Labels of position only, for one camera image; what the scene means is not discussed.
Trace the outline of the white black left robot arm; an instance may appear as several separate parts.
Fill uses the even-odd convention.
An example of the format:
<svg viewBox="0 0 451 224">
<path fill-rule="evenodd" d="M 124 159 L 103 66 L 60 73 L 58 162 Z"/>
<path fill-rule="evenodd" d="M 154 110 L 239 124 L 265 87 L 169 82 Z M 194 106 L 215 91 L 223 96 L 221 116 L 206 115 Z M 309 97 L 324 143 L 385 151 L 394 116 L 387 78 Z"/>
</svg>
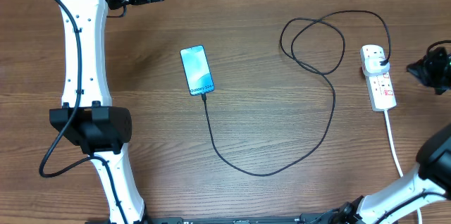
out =
<svg viewBox="0 0 451 224">
<path fill-rule="evenodd" d="M 80 147 L 101 180 L 109 205 L 107 223 L 150 223 L 129 159 L 132 118 L 112 104 L 106 77 L 105 27 L 110 10 L 164 0 L 56 0 L 64 25 L 66 78 L 61 107 L 49 120 Z"/>
</svg>

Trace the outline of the Galaxy S24+ smartphone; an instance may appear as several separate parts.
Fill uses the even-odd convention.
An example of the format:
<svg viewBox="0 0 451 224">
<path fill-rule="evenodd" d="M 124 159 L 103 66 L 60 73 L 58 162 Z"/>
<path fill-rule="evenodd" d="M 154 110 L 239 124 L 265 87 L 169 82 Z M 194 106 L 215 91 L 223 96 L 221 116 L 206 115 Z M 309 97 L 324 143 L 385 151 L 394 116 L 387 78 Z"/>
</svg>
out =
<svg viewBox="0 0 451 224">
<path fill-rule="evenodd" d="M 180 57 L 189 93 L 192 96 L 206 94 L 215 90 L 206 52 L 202 45 L 182 49 Z"/>
</svg>

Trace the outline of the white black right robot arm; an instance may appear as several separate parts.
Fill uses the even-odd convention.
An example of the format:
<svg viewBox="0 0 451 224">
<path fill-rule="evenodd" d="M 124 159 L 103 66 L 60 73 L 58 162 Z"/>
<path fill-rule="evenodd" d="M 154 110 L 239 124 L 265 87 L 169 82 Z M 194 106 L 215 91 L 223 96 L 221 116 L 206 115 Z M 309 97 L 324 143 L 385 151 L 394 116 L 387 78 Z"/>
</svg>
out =
<svg viewBox="0 0 451 224">
<path fill-rule="evenodd" d="M 329 223 L 395 223 L 413 211 L 450 199 L 450 126 L 426 141 L 416 155 L 416 165 L 403 173 L 397 158 L 388 111 L 397 105 L 390 79 L 390 65 L 381 46 L 360 49 L 371 107 L 382 112 L 388 141 L 400 178 L 381 191 L 347 202 L 329 218 Z"/>
</svg>

